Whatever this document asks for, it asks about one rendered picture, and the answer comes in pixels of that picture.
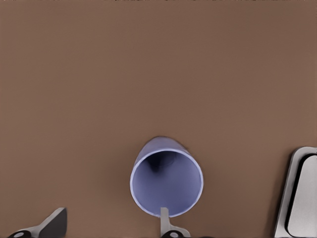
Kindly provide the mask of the blue cup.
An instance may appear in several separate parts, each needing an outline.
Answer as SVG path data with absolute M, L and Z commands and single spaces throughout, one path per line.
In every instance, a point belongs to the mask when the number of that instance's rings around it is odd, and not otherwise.
M 130 176 L 130 191 L 144 212 L 159 217 L 162 207 L 170 217 L 189 211 L 201 197 L 203 172 L 178 141 L 157 136 L 140 150 Z

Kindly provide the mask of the silver weighing scale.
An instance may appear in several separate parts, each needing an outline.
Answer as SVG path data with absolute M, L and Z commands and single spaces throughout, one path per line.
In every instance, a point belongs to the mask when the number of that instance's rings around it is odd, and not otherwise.
M 317 147 L 291 156 L 273 236 L 317 238 Z

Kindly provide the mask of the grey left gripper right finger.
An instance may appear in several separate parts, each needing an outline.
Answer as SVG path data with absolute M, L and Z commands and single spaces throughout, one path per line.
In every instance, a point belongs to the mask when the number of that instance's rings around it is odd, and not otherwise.
M 191 235 L 185 228 L 174 226 L 170 223 L 169 210 L 160 209 L 160 235 L 161 238 L 190 238 Z

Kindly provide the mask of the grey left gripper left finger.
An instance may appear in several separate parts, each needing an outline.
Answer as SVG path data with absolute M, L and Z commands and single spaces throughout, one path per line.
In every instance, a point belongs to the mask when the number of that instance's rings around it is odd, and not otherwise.
M 67 208 L 53 211 L 39 225 L 15 231 L 7 238 L 65 238 L 67 232 Z

